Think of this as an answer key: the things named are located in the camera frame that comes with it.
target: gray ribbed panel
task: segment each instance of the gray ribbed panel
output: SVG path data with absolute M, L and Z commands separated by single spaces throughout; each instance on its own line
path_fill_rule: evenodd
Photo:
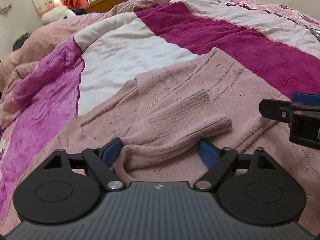
M 8 240 L 311 240 L 299 225 L 250 226 L 220 209 L 209 193 L 186 182 L 133 182 L 106 195 L 90 215 L 68 225 L 45 227 L 22 223 Z

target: sweater sleeve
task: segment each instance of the sweater sleeve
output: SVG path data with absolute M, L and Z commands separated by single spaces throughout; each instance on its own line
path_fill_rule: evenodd
M 230 130 L 230 118 L 212 112 L 210 98 L 201 90 L 140 119 L 121 138 L 125 146 L 114 166 L 116 174 L 128 184 L 133 178 L 127 171 L 160 164 L 201 138 Z

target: screw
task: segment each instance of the screw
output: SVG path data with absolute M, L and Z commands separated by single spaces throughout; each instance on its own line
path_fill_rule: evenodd
M 198 181 L 196 187 L 199 189 L 208 189 L 211 187 L 211 183 L 205 180 Z
M 123 187 L 123 183 L 119 180 L 110 181 L 107 185 L 111 189 L 120 189 Z

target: blanket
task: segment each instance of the blanket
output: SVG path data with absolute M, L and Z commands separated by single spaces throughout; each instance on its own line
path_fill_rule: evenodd
M 304 187 L 307 206 L 299 223 L 318 233 L 318 151 L 291 144 L 288 127 L 262 119 L 258 104 L 265 97 L 320 92 L 320 43 L 308 30 L 320 23 L 272 9 L 290 8 L 236 1 L 173 0 L 122 13 L 90 25 L 43 58 L 2 103 L 16 116 L 0 116 L 8 124 L 0 141 L 0 233 L 19 223 L 11 201 L 17 184 L 57 147 L 81 151 L 73 142 L 102 146 L 111 137 L 135 134 L 124 140 L 126 162 L 120 158 L 114 167 L 121 178 L 192 184 L 206 172 L 194 142 L 151 163 L 147 154 L 137 160 L 135 153 L 151 144 L 151 119 L 145 118 L 199 90 L 208 95 L 212 113 L 226 113 L 233 124 L 212 141 L 243 153 L 265 147 Z
M 83 28 L 122 12 L 132 12 L 155 7 L 170 0 L 129 0 L 115 5 L 107 13 L 90 13 L 53 22 L 35 30 L 18 51 L 10 53 L 0 62 L 0 92 L 9 93 L 12 88 L 38 65 L 39 60 L 52 52 L 59 44 L 71 38 Z

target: bed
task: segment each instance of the bed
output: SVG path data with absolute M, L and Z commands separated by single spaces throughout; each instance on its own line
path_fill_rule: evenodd
M 207 171 L 196 154 L 201 137 L 242 153 L 262 146 L 303 186 L 299 223 L 319 233 L 319 152 L 290 143 L 287 125 L 263 119 L 259 102 L 320 93 L 320 43 L 309 31 L 320 22 L 255 0 L 170 0 L 132 10 L 95 14 L 47 56 L 3 78 L 0 233 L 19 223 L 14 189 L 50 153 L 114 137 L 127 152 L 113 168 L 127 184 L 192 185 Z

